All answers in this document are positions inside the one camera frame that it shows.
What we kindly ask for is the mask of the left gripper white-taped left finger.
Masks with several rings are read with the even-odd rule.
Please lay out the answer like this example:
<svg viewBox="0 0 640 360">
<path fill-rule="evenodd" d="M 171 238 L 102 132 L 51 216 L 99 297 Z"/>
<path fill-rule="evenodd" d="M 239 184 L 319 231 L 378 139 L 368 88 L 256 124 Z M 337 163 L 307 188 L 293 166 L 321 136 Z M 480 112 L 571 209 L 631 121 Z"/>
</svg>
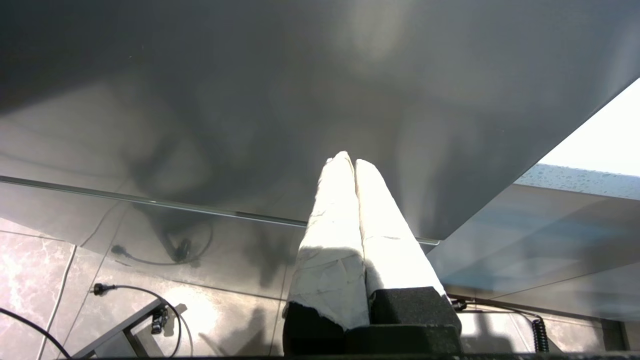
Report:
<svg viewBox="0 0 640 360">
<path fill-rule="evenodd" d="M 322 167 L 283 319 L 286 356 L 343 354 L 346 335 L 370 326 L 355 169 L 346 151 Z"/>
</svg>

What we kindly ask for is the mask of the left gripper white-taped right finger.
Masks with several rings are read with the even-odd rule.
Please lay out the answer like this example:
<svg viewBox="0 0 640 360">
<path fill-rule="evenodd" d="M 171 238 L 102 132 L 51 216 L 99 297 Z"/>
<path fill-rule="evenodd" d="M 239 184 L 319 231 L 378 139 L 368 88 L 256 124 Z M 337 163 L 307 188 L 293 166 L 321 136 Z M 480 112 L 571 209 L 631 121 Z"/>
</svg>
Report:
<svg viewBox="0 0 640 360">
<path fill-rule="evenodd" d="M 461 321 L 381 172 L 359 159 L 355 180 L 371 324 L 458 341 Z"/>
</svg>

